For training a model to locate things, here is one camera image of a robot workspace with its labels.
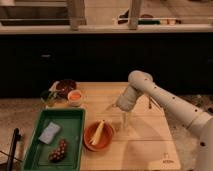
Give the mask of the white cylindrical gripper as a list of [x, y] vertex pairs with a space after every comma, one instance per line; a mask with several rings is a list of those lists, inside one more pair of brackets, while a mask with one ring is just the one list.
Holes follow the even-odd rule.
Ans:
[[107, 111], [113, 110], [119, 107], [122, 111], [122, 127], [126, 129], [129, 126], [130, 112], [136, 105], [137, 100], [143, 95], [143, 93], [131, 85], [128, 85], [124, 92], [118, 97], [116, 104], [110, 104], [106, 108]]

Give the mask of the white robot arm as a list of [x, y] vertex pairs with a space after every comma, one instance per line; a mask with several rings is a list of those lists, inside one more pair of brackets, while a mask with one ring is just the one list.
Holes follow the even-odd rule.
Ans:
[[151, 74], [139, 70], [128, 75], [128, 85], [115, 105], [122, 111], [130, 112], [143, 94], [149, 95], [163, 109], [172, 113], [199, 139], [194, 171], [213, 171], [213, 116], [157, 86]]

